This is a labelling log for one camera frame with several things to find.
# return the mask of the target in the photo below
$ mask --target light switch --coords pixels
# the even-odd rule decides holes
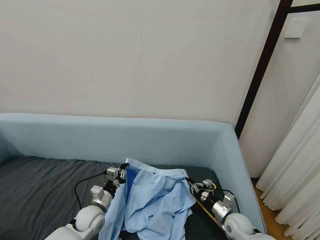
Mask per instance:
[[[285,32],[286,39],[300,39],[304,34],[306,26],[309,22],[308,17],[294,17],[289,23],[289,27]]]

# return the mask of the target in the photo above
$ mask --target light blue headboard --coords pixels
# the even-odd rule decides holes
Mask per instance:
[[[240,210],[264,231],[264,222],[232,125],[221,122],[0,114],[0,161],[37,156],[122,163],[206,167],[238,198]]]

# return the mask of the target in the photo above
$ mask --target yellow cable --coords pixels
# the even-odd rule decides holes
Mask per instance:
[[[215,223],[217,223],[216,218],[214,218],[214,216],[212,216],[212,215],[210,214],[210,212],[208,212],[208,210],[207,210],[195,197],[194,197],[194,199],[195,199],[196,203],[199,204],[199,205],[202,207],[202,209],[209,215],[209,217],[210,217]]]

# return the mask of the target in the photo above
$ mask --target black cable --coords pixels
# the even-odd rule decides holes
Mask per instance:
[[[231,193],[231,194],[234,196],[234,200],[235,200],[236,208],[238,209],[238,213],[240,213],[239,204],[238,204],[236,195],[234,195],[232,191],[226,190],[226,189],[221,189],[221,188],[216,188],[216,189],[213,189],[213,190],[214,190],[214,191],[218,190],[218,191],[223,191],[223,192]]]
[[[75,196],[76,196],[76,200],[78,201],[80,210],[81,210],[82,207],[81,207],[81,202],[80,202],[79,195],[78,195],[78,193],[77,193],[77,186],[78,186],[80,183],[84,182],[84,181],[87,181],[87,180],[89,180],[89,179],[93,179],[93,178],[96,178],[96,177],[98,177],[98,176],[105,175],[105,174],[107,174],[107,171],[106,171],[106,170],[104,170],[102,173],[99,173],[99,174],[97,174],[97,175],[90,176],[90,177],[87,177],[87,178],[85,178],[85,179],[82,179],[82,180],[80,180],[80,181],[78,181],[78,182],[76,183],[76,185],[74,186],[74,194],[75,194]]]

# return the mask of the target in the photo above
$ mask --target bed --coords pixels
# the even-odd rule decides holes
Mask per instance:
[[[44,239],[78,212],[74,185],[125,157],[162,169],[184,168],[234,192],[241,213],[265,226],[230,124],[168,119],[0,114],[0,239]],[[91,179],[78,187],[82,205]],[[185,224],[186,239],[225,239],[199,206]],[[121,233],[123,240],[138,239]]]

